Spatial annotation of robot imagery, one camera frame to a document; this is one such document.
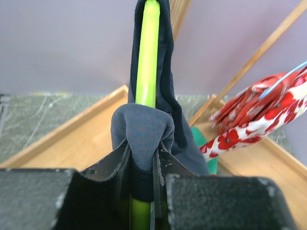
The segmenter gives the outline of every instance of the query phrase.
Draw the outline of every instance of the red and white patterned fabric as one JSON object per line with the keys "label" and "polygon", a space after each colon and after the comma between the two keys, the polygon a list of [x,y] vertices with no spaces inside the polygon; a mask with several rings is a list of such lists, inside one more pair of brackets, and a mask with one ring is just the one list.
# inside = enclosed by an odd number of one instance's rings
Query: red and white patterned fabric
{"label": "red and white patterned fabric", "polygon": [[210,117],[219,136],[200,147],[206,160],[256,143],[307,110],[307,67],[289,75],[259,100],[285,74],[254,83]]}

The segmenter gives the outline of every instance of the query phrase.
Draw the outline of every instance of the wooden frame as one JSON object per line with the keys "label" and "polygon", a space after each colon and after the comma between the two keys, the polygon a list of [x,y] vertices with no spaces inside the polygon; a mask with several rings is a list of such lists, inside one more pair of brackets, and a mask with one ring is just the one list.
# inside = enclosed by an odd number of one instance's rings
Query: wooden frame
{"label": "wooden frame", "polygon": [[[213,95],[191,118],[189,125],[199,128],[207,140],[217,137],[210,114],[205,114]],[[212,112],[224,105],[220,101]],[[237,176],[264,176],[271,178],[283,191],[287,203],[300,229],[307,228],[307,167],[286,150],[266,137],[249,147],[223,153],[218,158],[219,171]]]}
{"label": "wooden frame", "polygon": [[127,100],[128,88],[123,85],[0,167],[82,170],[93,165],[112,151],[111,117]]}

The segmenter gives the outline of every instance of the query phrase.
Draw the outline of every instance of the gray marble surface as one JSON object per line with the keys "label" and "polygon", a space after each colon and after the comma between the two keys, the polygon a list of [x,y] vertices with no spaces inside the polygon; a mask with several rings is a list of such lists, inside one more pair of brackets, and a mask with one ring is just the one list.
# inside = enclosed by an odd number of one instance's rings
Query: gray marble surface
{"label": "gray marble surface", "polygon": [[[101,98],[103,96],[12,96],[0,136],[0,162],[26,148]],[[208,98],[208,95],[177,96],[187,120],[191,119]],[[274,131],[270,136],[292,153],[282,129]]]}

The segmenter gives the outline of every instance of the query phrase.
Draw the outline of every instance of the wooden stick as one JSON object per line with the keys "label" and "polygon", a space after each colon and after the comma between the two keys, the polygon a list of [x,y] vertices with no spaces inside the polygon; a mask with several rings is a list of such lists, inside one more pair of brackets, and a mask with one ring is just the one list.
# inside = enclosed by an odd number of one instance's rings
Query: wooden stick
{"label": "wooden stick", "polygon": [[187,16],[192,0],[170,0],[171,24],[174,41],[176,41],[182,24]]}
{"label": "wooden stick", "polygon": [[284,21],[276,28],[276,30],[267,38],[260,48],[253,54],[248,62],[240,69],[240,71],[230,80],[223,88],[219,95],[210,103],[205,115],[208,114],[219,101],[234,87],[234,85],[246,74],[247,71],[265,54],[266,51],[289,29],[289,27],[304,13],[307,9],[307,0],[302,0],[297,7],[284,19]]}

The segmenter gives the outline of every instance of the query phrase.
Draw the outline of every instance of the blue wire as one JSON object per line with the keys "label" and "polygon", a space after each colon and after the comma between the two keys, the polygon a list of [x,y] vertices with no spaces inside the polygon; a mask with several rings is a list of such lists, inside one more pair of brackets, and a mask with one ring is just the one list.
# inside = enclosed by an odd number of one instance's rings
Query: blue wire
{"label": "blue wire", "polygon": [[274,85],[272,85],[270,88],[268,88],[267,90],[265,90],[259,97],[258,100],[261,100],[262,98],[264,98],[266,95],[268,95],[280,82],[282,82],[286,77],[288,77],[291,73],[293,73],[294,71],[302,68],[303,66],[307,65],[307,61],[305,61],[304,63],[300,64],[299,66],[295,67],[293,70],[291,70],[290,72],[288,72],[286,75],[284,75],[282,78],[280,78]]}

